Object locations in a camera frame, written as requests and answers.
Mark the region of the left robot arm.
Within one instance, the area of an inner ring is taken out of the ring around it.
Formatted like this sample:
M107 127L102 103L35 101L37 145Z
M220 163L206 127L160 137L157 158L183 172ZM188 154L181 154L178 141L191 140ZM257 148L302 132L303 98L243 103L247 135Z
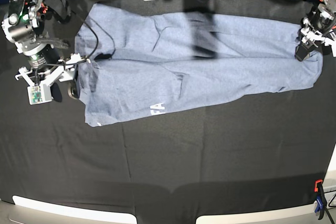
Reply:
M302 19L295 58L304 61L323 45L330 46L335 56L335 0L308 1L313 2L313 7Z

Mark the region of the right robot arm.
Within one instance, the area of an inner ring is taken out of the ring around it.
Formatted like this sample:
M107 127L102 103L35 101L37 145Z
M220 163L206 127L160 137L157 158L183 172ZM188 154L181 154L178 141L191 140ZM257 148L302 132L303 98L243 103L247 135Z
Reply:
M56 81L68 83L68 95L79 98L78 65L89 61L88 56L61 56L59 49L68 49L68 41L52 38L45 31L45 21L54 18L65 25L74 12L67 0L9 0L7 16L1 27L6 39L23 54L30 68L20 67L17 80L24 79L31 105L57 100Z

